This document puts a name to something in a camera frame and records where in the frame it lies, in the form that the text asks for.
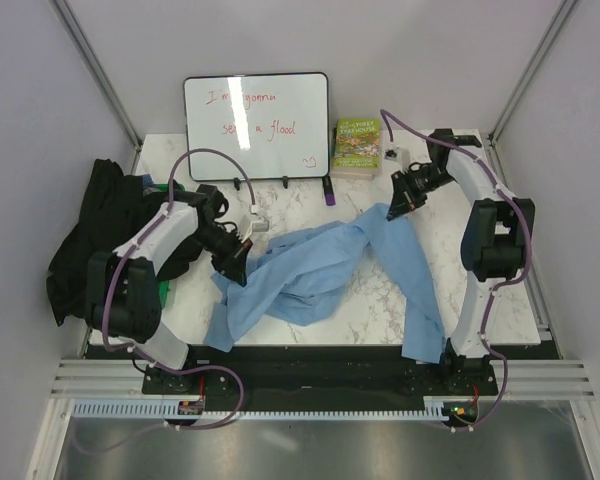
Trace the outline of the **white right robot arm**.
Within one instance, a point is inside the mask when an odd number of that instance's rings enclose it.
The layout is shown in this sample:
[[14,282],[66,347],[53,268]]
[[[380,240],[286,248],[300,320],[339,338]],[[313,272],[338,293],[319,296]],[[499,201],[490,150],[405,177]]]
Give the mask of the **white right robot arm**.
[[393,195],[387,219],[393,221],[423,207],[428,194],[451,183],[459,185],[471,211],[460,244],[467,288],[460,317],[447,341],[438,381],[447,392],[463,392],[474,381],[466,361],[484,362],[491,354],[488,321],[499,291],[528,275],[535,204],[516,197],[485,160],[473,135],[450,129],[417,135],[426,143],[429,160],[412,162],[405,148],[389,137],[384,157],[400,165],[391,175]]

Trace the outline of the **light blue long sleeve shirt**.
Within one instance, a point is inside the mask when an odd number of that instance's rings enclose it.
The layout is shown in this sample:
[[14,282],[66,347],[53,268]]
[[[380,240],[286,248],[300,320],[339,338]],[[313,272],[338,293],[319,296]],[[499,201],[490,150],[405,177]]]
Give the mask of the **light blue long sleeve shirt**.
[[349,223],[271,238],[263,255],[247,261],[244,286],[214,274],[222,298],[213,307],[205,345],[228,352],[265,315],[297,326],[327,319],[371,252],[406,299],[403,356],[439,362],[446,335],[429,264],[409,221],[389,221],[387,213],[387,205],[377,203]]

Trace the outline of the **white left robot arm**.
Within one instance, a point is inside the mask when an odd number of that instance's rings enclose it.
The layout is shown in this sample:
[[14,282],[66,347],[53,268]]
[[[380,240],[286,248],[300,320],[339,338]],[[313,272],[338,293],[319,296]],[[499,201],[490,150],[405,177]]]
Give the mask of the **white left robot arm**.
[[87,265],[85,320],[98,330],[109,351],[127,349],[166,368],[165,382],[188,393],[199,382],[198,367],[187,361],[188,345],[161,320],[160,270],[187,239],[211,254],[217,273],[241,286],[252,242],[217,221],[228,201],[217,187],[168,194],[137,234],[111,252],[97,252]]

